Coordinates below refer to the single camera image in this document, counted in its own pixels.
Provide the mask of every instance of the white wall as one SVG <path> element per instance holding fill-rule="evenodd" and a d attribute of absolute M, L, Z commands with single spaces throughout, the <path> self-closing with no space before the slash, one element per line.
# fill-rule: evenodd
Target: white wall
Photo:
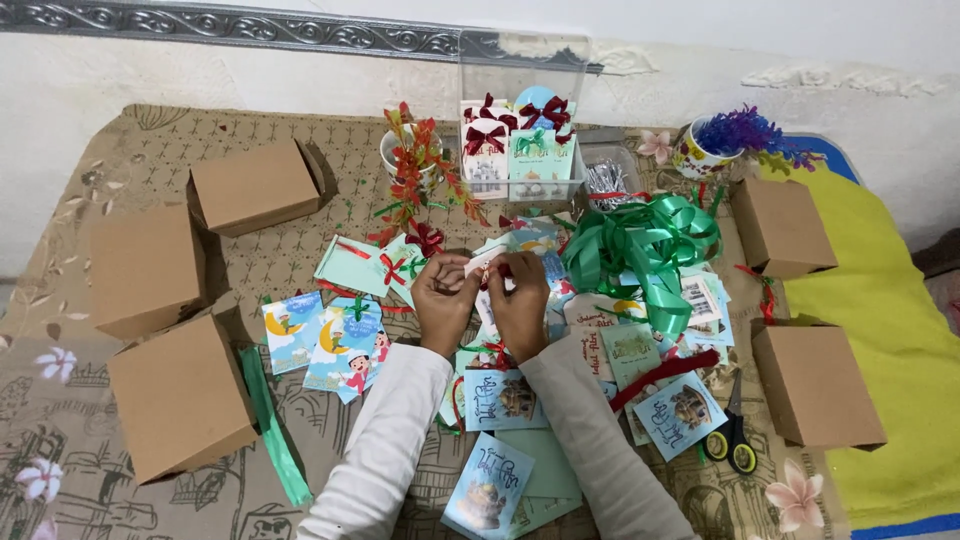
<path fill-rule="evenodd" d="M 444 14 L 444 4 L 285 0 L 278 7 L 527 25 L 513 16 Z M 540 13 L 561 4 L 524 3 Z M 838 142 L 912 248 L 960 226 L 960 8 L 815 0 L 804 3 L 803 13 L 814 13 L 805 16 L 755 0 L 732 11 L 707 0 L 646 1 L 643 9 L 626 0 L 568 4 L 553 22 L 544 15 L 529 27 L 662 42 L 599 40 L 598 60 L 635 74 L 588 76 L 578 120 L 679 126 L 755 103 L 789 131 Z M 505 0 L 486 5 L 516 12 Z M 417 114 L 450 118 L 457 99 L 456 66 L 434 62 L 14 34 L 0 34 L 0 51 L 0 276 L 22 270 L 86 143 L 129 103 L 377 115 L 388 101 L 406 99 Z"/>

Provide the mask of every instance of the pink flower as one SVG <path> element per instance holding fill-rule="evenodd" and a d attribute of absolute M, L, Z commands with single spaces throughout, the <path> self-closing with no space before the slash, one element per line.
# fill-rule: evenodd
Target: pink flower
<path fill-rule="evenodd" d="M 60 477 L 63 471 L 57 463 L 51 463 L 42 457 L 35 457 L 34 467 L 27 467 L 16 476 L 16 481 L 27 485 L 27 501 L 32 501 L 43 494 L 43 499 L 50 503 L 60 491 Z"/>
<path fill-rule="evenodd" d="M 57 522 L 53 518 L 41 521 L 30 540 L 57 540 Z"/>
<path fill-rule="evenodd" d="M 59 371 L 60 382 L 66 384 L 70 380 L 70 372 L 73 371 L 73 366 L 77 364 L 77 357 L 60 347 L 51 347 L 50 350 L 54 352 L 52 355 L 38 356 L 34 362 L 47 366 L 43 368 L 44 379 L 50 379 Z"/>
<path fill-rule="evenodd" d="M 643 144 L 636 148 L 636 152 L 641 156 L 656 156 L 657 165 L 666 163 L 667 158 L 670 157 L 670 151 L 673 150 L 670 146 L 670 132 L 664 131 L 654 135 L 653 132 L 641 130 L 640 137 L 643 138 Z"/>
<path fill-rule="evenodd" d="M 814 475 L 809 479 L 792 459 L 783 463 L 786 484 L 780 482 L 767 486 L 767 500 L 780 509 L 780 531 L 791 532 L 804 522 L 814 527 L 824 526 L 824 516 L 814 499 L 824 488 L 824 477 Z"/>

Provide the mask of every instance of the yellow cloth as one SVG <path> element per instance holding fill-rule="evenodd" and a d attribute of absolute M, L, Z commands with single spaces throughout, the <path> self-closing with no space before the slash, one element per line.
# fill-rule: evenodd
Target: yellow cloth
<path fill-rule="evenodd" d="M 786 179 L 771 170 L 763 178 Z M 960 338 L 876 196 L 824 166 L 790 178 L 810 188 L 840 263 L 784 282 L 791 315 L 844 327 L 889 441 L 872 453 L 827 452 L 853 528 L 958 511 Z"/>

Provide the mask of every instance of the white long sleeve shirt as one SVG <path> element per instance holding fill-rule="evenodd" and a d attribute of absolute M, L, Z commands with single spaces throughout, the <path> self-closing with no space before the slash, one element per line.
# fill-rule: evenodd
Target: white long sleeve shirt
<path fill-rule="evenodd" d="M 543 403 L 601 538 L 694 540 L 690 523 L 617 425 L 579 348 L 561 339 L 520 365 Z M 452 374 L 449 361 L 390 348 L 299 540 L 386 540 L 413 480 L 427 430 Z"/>

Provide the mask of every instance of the hand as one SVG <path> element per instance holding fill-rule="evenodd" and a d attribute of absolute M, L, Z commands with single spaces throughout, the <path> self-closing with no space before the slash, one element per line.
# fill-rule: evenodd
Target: hand
<path fill-rule="evenodd" d="M 516 288 L 505 292 L 501 264 L 510 267 Z M 543 263 L 529 251 L 499 255 L 490 263 L 490 303 L 493 321 L 503 344 L 517 364 L 539 355 L 549 342 L 543 332 L 543 314 L 550 298 Z"/>
<path fill-rule="evenodd" d="M 467 330 L 483 271 L 464 275 L 469 258 L 441 253 L 430 258 L 410 287 L 420 320 L 420 346 L 449 357 Z"/>

